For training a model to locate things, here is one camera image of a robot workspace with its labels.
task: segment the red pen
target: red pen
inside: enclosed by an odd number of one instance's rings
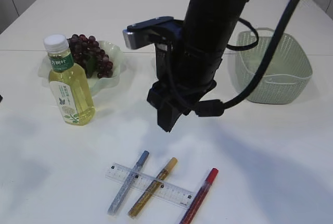
[[[193,220],[194,216],[196,215],[203,199],[206,197],[209,188],[213,184],[217,173],[219,171],[216,168],[213,168],[209,175],[207,176],[206,180],[204,181],[203,185],[201,186],[199,192],[197,193],[196,197],[194,198],[192,204],[190,205],[189,209],[186,211],[184,217],[182,218],[180,224],[190,224]]]

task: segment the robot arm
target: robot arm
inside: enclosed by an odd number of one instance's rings
[[[147,101],[156,108],[158,125],[165,131],[191,110],[198,116],[220,116],[226,109],[219,100],[200,99],[216,86],[215,72],[246,2],[190,0],[184,21],[160,17],[123,31],[128,48],[155,44],[159,81]]]

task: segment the grapes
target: grapes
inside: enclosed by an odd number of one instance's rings
[[[98,47],[99,46],[99,43],[97,41],[93,42],[93,46],[94,47]]]
[[[83,42],[83,43],[82,43],[82,50],[83,50],[83,51],[86,51],[87,49],[88,49],[88,44],[85,43],[85,42]]]
[[[106,56],[104,56],[102,60],[103,60],[103,63],[106,63],[106,64],[109,62],[109,58]]]
[[[88,41],[90,43],[94,43],[96,41],[96,38],[93,35],[91,35],[91,36],[89,36]]]
[[[75,63],[85,70],[87,78],[90,78],[93,72],[97,72],[98,78],[112,77],[113,62],[99,47],[93,35],[87,38],[84,34],[73,34],[67,41]]]

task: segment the plastic bottle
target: plastic bottle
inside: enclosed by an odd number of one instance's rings
[[[84,69],[74,63],[64,35],[48,36],[44,46],[52,65],[49,85],[64,121],[72,125],[87,124],[95,114],[95,107]]]

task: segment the gold glitter pen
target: gold glitter pen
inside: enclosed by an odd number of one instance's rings
[[[156,179],[164,180],[168,174],[171,172],[173,167],[176,165],[177,159],[172,158],[168,164],[162,169],[162,171],[156,176]],[[159,188],[159,186],[162,184],[162,182],[159,181],[153,181],[148,188],[144,191],[144,193],[141,195],[141,197],[137,200],[137,202],[134,204],[134,206],[129,211],[129,216],[132,218],[135,218],[140,211],[144,208],[145,204],[149,201],[149,199],[152,197],[154,192]]]

